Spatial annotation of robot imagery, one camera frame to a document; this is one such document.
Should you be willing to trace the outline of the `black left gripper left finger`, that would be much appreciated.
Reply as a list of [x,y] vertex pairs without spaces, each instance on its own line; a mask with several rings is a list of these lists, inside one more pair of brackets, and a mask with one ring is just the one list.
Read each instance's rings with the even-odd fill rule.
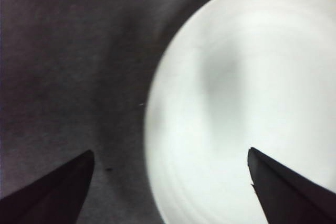
[[1,199],[1,223],[76,223],[86,200],[95,157],[87,150]]

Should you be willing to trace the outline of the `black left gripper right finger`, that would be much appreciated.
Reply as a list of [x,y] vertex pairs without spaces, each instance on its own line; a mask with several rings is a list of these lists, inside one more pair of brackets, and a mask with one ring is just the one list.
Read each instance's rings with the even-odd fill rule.
[[252,147],[247,164],[268,223],[335,223],[335,193]]

